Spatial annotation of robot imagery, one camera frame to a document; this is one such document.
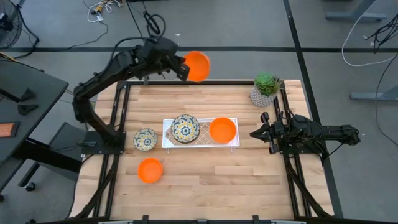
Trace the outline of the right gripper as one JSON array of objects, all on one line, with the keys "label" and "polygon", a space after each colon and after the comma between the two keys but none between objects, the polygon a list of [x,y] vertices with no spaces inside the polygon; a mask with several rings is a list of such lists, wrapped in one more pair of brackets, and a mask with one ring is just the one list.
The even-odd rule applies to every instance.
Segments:
[{"label": "right gripper", "polygon": [[252,138],[259,139],[263,142],[268,142],[269,153],[276,154],[279,152],[279,148],[274,143],[274,139],[280,138],[284,134],[283,121],[275,121],[270,124],[268,112],[263,112],[263,114],[261,114],[261,121],[263,122],[263,125],[258,130],[249,133],[249,135]]}]

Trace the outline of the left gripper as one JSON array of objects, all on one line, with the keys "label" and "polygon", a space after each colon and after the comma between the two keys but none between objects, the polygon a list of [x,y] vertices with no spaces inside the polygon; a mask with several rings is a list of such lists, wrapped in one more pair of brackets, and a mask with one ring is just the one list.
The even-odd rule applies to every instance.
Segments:
[{"label": "left gripper", "polygon": [[146,69],[159,73],[164,70],[175,70],[181,81],[187,81],[190,67],[185,64],[185,58],[175,56],[178,45],[170,39],[161,37],[157,40],[146,40],[143,46],[143,59]]}]

